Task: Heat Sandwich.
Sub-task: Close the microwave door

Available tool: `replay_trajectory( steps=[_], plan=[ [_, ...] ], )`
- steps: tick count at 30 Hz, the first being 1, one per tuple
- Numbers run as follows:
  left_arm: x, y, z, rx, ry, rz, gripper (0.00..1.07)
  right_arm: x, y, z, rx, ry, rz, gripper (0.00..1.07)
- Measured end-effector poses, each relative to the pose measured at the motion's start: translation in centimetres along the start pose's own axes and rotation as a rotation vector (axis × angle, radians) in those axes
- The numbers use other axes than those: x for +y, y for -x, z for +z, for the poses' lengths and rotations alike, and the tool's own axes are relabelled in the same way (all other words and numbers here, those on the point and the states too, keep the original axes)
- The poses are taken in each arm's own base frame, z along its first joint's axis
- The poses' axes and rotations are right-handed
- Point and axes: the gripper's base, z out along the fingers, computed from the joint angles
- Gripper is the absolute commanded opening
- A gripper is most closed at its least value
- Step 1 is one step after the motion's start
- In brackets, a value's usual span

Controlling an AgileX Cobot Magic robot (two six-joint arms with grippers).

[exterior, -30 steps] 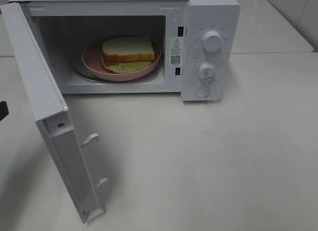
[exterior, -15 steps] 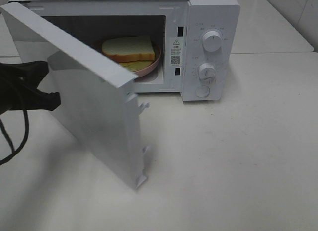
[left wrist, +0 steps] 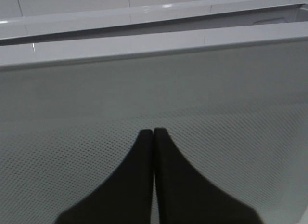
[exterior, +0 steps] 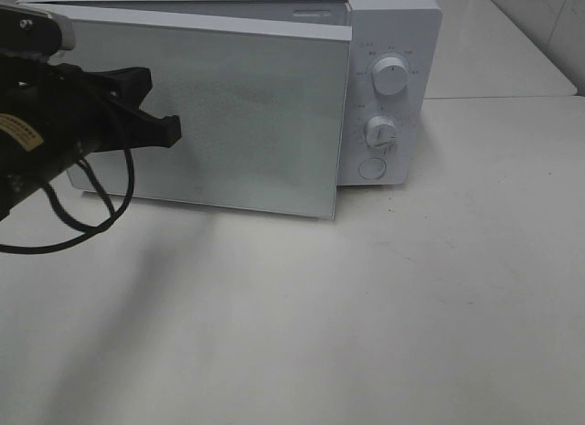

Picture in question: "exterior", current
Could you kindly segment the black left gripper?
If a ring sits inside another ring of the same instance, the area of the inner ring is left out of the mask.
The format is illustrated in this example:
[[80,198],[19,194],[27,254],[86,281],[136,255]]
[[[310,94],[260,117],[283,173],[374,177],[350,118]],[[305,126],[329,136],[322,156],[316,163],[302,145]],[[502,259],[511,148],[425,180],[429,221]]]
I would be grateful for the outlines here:
[[87,72],[23,58],[1,60],[1,167],[68,169],[105,149],[170,148],[178,116],[138,109],[152,90],[148,68]]

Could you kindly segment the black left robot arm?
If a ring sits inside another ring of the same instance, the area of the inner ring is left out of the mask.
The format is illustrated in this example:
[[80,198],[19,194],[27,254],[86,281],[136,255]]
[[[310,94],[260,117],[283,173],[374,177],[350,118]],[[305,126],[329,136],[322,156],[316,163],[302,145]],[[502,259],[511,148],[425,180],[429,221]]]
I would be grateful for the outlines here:
[[170,148],[181,138],[176,115],[140,106],[153,88],[148,68],[87,72],[4,58],[1,75],[1,215],[89,154]]

